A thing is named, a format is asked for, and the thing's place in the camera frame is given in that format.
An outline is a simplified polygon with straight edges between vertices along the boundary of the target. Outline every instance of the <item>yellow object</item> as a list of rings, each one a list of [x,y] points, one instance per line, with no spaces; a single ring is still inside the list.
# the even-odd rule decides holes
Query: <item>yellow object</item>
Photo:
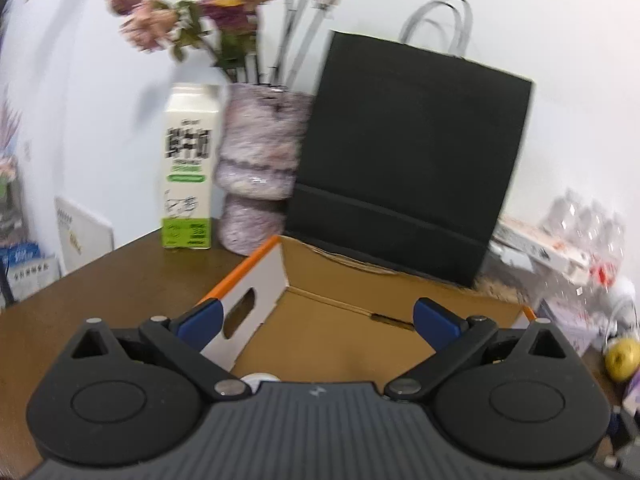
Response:
[[[630,379],[640,367],[640,342],[624,338],[613,345],[604,357],[609,377],[621,383]]]

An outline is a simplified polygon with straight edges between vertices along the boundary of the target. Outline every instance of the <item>flower vase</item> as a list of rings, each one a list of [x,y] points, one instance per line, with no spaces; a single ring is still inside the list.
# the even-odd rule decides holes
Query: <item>flower vase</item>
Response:
[[[215,174],[228,193],[218,237],[247,256],[284,229],[313,98],[247,83],[230,90]]]

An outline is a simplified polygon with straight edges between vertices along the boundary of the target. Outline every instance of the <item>black paper bag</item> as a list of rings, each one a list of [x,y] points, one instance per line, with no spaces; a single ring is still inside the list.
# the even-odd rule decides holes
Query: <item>black paper bag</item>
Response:
[[[286,233],[332,253],[469,286],[507,191],[532,82],[335,33]]]

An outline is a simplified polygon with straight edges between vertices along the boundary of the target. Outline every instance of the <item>green label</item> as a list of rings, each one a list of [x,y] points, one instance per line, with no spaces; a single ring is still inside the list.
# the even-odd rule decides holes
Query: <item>green label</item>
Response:
[[[204,182],[204,175],[176,175],[171,174],[166,178],[169,182]]]
[[[208,218],[163,218],[164,247],[211,247],[211,220]]]

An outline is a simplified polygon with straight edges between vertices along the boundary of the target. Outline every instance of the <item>blue gripper pad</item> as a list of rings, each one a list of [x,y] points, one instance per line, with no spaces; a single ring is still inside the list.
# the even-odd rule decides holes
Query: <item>blue gripper pad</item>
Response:
[[[200,352],[222,330],[224,318],[220,300],[207,300],[174,319],[170,329],[178,339]]]
[[[435,301],[420,298],[414,305],[415,331],[439,352],[467,329],[467,323]]]

